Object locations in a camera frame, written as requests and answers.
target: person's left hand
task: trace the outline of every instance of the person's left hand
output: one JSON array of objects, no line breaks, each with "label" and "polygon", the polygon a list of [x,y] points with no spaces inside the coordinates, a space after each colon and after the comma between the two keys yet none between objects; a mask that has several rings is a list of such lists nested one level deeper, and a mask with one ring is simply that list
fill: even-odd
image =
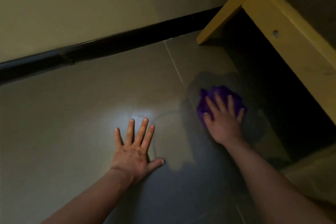
[{"label": "person's left hand", "polygon": [[156,158],[149,163],[147,162],[147,151],[154,133],[154,125],[150,125],[145,135],[147,125],[148,119],[144,118],[133,142],[134,120],[131,119],[128,123],[125,145],[123,145],[119,128],[114,131],[116,151],[111,169],[124,171],[127,175],[130,175],[133,183],[137,183],[165,163],[163,158]]}]

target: person's left arm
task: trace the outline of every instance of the person's left arm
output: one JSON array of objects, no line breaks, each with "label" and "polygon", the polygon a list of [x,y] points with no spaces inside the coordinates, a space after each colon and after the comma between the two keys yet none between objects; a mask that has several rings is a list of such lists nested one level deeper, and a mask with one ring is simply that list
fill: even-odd
[{"label": "person's left arm", "polygon": [[164,164],[162,158],[147,162],[147,151],[154,133],[151,125],[145,135],[148,119],[144,118],[134,138],[134,120],[128,124],[125,145],[120,130],[115,129],[116,151],[110,170],[90,188],[49,216],[42,224],[103,223],[127,188]]}]

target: skin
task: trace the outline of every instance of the skin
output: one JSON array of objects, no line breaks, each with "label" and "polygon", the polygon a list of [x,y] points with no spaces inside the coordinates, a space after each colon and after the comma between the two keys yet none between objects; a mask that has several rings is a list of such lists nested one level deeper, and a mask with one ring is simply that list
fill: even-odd
[{"label": "skin", "polygon": [[[264,223],[333,223],[244,140],[240,130],[244,110],[235,116],[232,96],[227,107],[218,95],[215,99],[218,108],[206,99],[214,119],[206,113],[205,123],[213,139],[226,148],[239,167]],[[145,118],[134,137],[134,120],[130,120],[125,145],[116,128],[116,152],[109,171],[43,223],[103,223],[129,186],[164,164],[162,158],[147,162],[154,133],[151,125],[145,135],[147,125]]]}]

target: wooden bed frame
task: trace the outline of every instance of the wooden bed frame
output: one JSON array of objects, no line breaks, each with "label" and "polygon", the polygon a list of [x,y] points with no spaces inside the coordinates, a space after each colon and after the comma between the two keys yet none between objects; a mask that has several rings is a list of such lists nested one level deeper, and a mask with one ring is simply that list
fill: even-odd
[{"label": "wooden bed frame", "polygon": [[286,0],[228,0],[197,37],[205,43],[244,9],[336,124],[336,51]]}]

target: microfiber cloth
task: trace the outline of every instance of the microfiber cloth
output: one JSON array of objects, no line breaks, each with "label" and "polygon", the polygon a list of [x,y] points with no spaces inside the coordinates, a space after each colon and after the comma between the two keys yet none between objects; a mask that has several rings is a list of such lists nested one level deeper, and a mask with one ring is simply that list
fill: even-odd
[{"label": "microfiber cloth", "polygon": [[220,87],[213,86],[210,90],[201,89],[199,91],[199,103],[197,106],[197,115],[199,119],[203,122],[203,124],[205,124],[204,123],[205,113],[210,114],[211,119],[213,120],[212,112],[210,108],[208,107],[207,102],[205,101],[205,97],[208,96],[211,99],[211,101],[217,106],[217,103],[215,100],[215,92],[217,92],[218,95],[221,97],[226,107],[228,107],[228,96],[229,95],[232,96],[233,102],[234,102],[234,111],[236,113],[236,116],[238,115],[241,108],[244,108],[245,109],[244,113],[246,113],[247,108],[245,107],[245,105],[243,105],[242,97],[238,95],[237,93],[233,92],[232,90],[230,90],[228,87],[222,85]]}]

